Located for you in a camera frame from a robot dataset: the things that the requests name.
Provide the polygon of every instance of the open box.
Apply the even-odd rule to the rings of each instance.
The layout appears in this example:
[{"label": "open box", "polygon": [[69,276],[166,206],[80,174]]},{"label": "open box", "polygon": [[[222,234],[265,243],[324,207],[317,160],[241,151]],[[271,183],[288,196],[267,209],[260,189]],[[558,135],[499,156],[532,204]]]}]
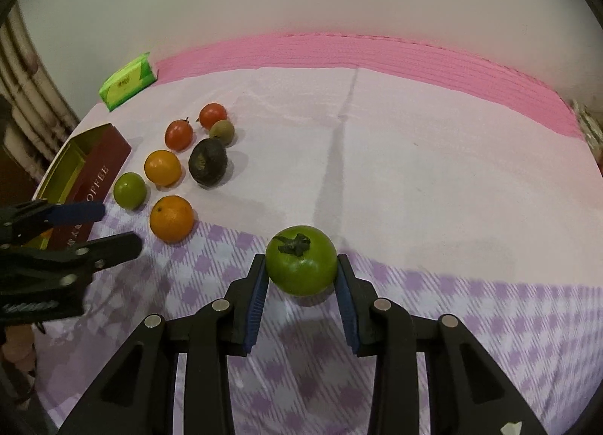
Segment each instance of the open box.
[{"label": "open box", "polygon": [[[132,147],[112,124],[89,129],[67,141],[41,182],[36,198],[51,203],[104,201]],[[62,225],[28,245],[58,250],[88,239],[93,222]]]}]

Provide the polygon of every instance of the yellow label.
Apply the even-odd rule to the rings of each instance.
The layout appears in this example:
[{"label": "yellow label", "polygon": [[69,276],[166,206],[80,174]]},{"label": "yellow label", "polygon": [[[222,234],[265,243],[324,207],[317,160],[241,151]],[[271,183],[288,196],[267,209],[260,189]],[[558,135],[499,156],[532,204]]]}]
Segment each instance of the yellow label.
[{"label": "yellow label", "polygon": [[134,90],[141,80],[141,70],[142,65],[139,63],[136,67],[131,68],[127,74],[115,80],[107,91],[107,103],[116,103]]}]

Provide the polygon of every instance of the orange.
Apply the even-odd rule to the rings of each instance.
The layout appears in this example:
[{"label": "orange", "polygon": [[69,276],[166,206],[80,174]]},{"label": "orange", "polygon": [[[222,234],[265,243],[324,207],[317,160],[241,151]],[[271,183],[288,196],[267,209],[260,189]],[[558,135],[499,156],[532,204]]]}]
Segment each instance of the orange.
[{"label": "orange", "polygon": [[155,185],[170,186],[182,176],[182,167],[174,153],[153,151],[145,161],[145,175]]},{"label": "orange", "polygon": [[151,231],[165,242],[179,242],[192,230],[195,217],[191,204],[178,195],[159,199],[151,210]]}]

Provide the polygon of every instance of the dark avocado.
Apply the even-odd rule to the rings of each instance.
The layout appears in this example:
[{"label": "dark avocado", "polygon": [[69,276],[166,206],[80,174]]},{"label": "dark avocado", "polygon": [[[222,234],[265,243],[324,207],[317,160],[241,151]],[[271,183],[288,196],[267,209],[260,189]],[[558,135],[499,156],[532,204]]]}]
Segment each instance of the dark avocado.
[{"label": "dark avocado", "polygon": [[189,171],[195,182],[212,186],[224,176],[227,164],[224,144],[219,139],[203,139],[192,150]]}]

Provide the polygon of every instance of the kiwi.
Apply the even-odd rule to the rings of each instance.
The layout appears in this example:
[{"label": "kiwi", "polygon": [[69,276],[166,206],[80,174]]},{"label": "kiwi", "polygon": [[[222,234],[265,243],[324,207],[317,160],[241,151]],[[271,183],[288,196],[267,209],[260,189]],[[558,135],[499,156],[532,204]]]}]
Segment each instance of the kiwi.
[{"label": "kiwi", "polygon": [[228,165],[224,144],[217,138],[203,139],[192,150],[189,171],[195,182],[203,186],[218,183]]},{"label": "kiwi", "polygon": [[209,137],[217,138],[225,146],[228,146],[234,139],[234,126],[232,122],[228,119],[219,120],[215,124],[212,125],[212,128],[209,130]]}]

